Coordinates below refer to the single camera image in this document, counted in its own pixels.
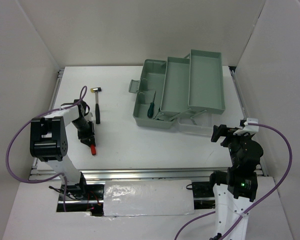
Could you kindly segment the red handled screwdriver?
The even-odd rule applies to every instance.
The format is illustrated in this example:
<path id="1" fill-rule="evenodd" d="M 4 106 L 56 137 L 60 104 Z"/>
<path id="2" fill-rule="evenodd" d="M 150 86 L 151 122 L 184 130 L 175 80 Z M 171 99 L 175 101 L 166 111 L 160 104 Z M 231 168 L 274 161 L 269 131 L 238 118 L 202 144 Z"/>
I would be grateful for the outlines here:
<path id="1" fill-rule="evenodd" d="M 90 145 L 90 151 L 91 151 L 91 154 L 93 156 L 96 156 L 97 155 L 97 149 L 96 149 L 96 146 L 94 144 L 91 144 Z"/>

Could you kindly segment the large green handled screwdriver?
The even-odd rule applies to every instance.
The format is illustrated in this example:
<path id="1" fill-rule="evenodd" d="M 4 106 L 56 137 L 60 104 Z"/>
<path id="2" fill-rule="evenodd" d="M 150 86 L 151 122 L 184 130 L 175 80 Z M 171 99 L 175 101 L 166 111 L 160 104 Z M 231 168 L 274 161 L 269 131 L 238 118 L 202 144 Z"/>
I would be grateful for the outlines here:
<path id="1" fill-rule="evenodd" d="M 153 117 L 153 115 L 154 115 L 156 92 L 157 92 L 157 91 L 154 92 L 152 101 L 151 101 L 151 103 L 150 103 L 150 105 L 149 105 L 149 108 L 148 108 L 148 110 L 147 110 L 147 117 L 150 118 L 150 119 L 151 119 L 151 118 Z"/>

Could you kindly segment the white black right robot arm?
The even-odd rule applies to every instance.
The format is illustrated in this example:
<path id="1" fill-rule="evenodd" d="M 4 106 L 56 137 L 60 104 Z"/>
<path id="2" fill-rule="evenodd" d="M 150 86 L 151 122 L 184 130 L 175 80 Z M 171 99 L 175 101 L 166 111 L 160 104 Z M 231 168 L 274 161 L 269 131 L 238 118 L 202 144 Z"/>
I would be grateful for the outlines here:
<path id="1" fill-rule="evenodd" d="M 230 128 L 224 124 L 213 127 L 211 141 L 229 151 L 231 167 L 215 170 L 209 177 L 208 191 L 215 198 L 215 240 L 243 240 L 246 237 L 249 215 L 244 211 L 256 199 L 258 180 L 255 172 L 264 154 L 254 141 L 253 131 Z"/>

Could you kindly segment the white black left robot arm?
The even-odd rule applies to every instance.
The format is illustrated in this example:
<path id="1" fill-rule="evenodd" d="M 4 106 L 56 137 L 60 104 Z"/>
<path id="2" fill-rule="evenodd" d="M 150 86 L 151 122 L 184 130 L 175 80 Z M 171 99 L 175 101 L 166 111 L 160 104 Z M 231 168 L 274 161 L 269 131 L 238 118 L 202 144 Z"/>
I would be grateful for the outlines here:
<path id="1" fill-rule="evenodd" d="M 43 117 L 33 118 L 30 123 L 30 153 L 60 174 L 62 187 L 75 199 L 88 197 L 89 187 L 81 171 L 68 156 L 66 126 L 73 124 L 80 143 L 90 148 L 95 156 L 96 140 L 92 113 L 86 102 L 72 106 L 65 103 L 61 109 Z"/>

